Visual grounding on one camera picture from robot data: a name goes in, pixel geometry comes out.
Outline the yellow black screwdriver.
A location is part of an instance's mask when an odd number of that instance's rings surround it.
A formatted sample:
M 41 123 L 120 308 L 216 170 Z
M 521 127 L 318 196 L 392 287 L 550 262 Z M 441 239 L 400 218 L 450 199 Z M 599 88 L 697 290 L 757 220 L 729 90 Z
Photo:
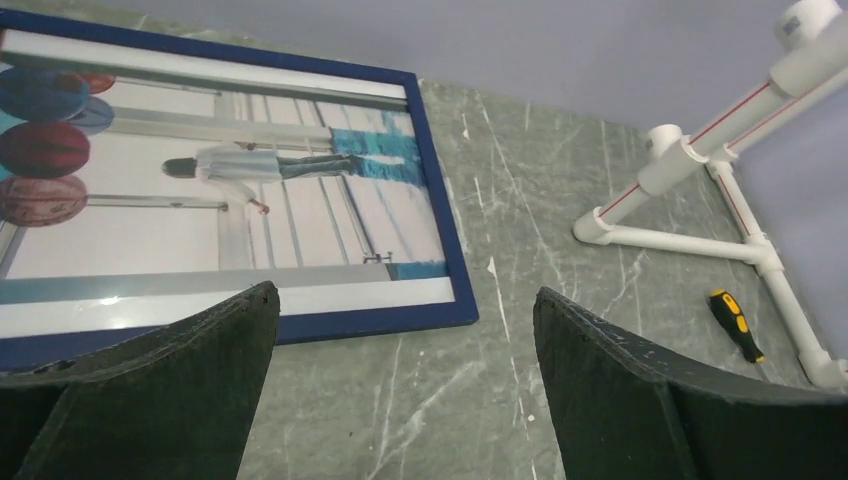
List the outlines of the yellow black screwdriver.
M 708 297 L 708 306 L 719 325 L 739 347 L 743 358 L 751 364 L 763 363 L 765 355 L 757 346 L 746 316 L 735 297 L 726 290 L 715 290 Z

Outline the blue photo frame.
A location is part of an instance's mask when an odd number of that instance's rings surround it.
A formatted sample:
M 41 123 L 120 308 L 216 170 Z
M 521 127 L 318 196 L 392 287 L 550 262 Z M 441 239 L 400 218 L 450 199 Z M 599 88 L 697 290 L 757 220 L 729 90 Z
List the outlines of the blue photo frame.
M 2 366 L 263 282 L 281 343 L 478 320 L 417 76 L 3 10 Z

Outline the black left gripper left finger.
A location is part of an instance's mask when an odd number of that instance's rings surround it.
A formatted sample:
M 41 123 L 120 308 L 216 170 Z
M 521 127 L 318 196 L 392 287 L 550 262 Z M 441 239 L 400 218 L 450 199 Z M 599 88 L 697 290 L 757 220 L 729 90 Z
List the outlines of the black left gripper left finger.
M 271 282 L 68 360 L 1 375 L 5 479 L 233 479 L 279 325 Z

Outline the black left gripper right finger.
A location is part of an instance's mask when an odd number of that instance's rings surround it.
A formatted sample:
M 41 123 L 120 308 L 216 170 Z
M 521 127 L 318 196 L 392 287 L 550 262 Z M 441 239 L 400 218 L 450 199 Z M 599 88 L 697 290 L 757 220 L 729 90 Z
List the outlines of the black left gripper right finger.
M 843 479 L 847 399 L 721 370 L 538 291 L 535 347 L 570 479 Z

